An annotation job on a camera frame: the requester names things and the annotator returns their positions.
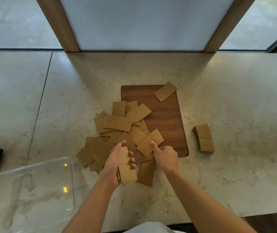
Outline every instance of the pile of cardboard pieces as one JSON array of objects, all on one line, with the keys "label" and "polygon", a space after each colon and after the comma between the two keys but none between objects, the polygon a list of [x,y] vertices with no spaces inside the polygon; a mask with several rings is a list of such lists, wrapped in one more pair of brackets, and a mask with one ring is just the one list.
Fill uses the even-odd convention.
[{"label": "pile of cardboard pieces", "polygon": [[[126,147],[119,153],[117,177],[121,182],[136,180],[146,186],[152,186],[156,162],[150,147],[151,141],[157,145],[163,142],[158,129],[149,132],[144,118],[152,111],[137,101],[113,102],[112,115],[105,111],[97,114],[94,124],[99,137],[87,137],[85,147],[77,158],[82,166],[89,165],[90,171],[99,171],[109,157],[113,147],[126,140]],[[128,151],[133,152],[135,163],[139,164],[138,173],[132,170]]]}]

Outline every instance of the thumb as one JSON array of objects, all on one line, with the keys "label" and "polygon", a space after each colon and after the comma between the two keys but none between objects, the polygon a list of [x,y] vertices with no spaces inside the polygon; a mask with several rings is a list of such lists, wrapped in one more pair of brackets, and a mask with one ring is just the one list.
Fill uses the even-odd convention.
[{"label": "thumb", "polygon": [[152,148],[152,150],[154,151],[154,153],[160,152],[160,149],[158,148],[158,146],[156,145],[156,143],[154,143],[153,141],[151,142],[150,147]]}]

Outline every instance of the person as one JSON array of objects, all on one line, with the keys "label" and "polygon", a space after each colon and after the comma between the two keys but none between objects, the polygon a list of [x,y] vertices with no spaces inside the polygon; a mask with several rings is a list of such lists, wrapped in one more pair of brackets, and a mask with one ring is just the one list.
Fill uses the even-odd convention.
[{"label": "person", "polygon": [[[122,145],[126,145],[125,140],[112,149],[105,163],[102,175],[78,212],[64,228],[63,233],[101,232],[110,198],[120,184],[116,174],[118,168],[117,152]],[[179,172],[177,153],[171,146],[158,148],[154,142],[151,142],[151,147],[156,164],[164,172],[176,196],[199,233],[256,232],[245,221],[211,198]],[[129,156],[131,157],[130,160],[134,162],[132,152],[129,152]],[[174,231],[159,222],[148,222],[127,232],[172,233]]]}]

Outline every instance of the clear plastic container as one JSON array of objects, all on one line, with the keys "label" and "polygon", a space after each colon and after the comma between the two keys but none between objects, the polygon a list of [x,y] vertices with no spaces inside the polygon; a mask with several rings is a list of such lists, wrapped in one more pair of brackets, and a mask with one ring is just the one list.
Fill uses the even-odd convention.
[{"label": "clear plastic container", "polygon": [[70,218],[73,170],[63,157],[0,173],[0,232],[29,232]]}]

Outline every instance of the brown wooden panel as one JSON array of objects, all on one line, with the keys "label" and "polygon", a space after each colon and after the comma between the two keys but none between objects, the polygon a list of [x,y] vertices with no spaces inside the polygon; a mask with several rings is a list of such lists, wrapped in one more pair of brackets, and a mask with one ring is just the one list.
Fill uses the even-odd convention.
[{"label": "brown wooden panel", "polygon": [[156,128],[164,138],[161,146],[170,145],[179,157],[189,154],[176,92],[160,102],[154,92],[164,85],[130,85],[121,87],[121,100],[144,103],[151,111],[145,122],[150,132]]},{"label": "brown wooden panel", "polygon": [[277,213],[258,215],[258,216],[246,216],[245,220],[258,233],[277,232]]},{"label": "brown wooden panel", "polygon": [[78,43],[60,0],[36,0],[65,52],[79,52]]},{"label": "brown wooden panel", "polygon": [[218,51],[254,1],[255,0],[234,0],[206,44],[203,52],[214,53]]}]

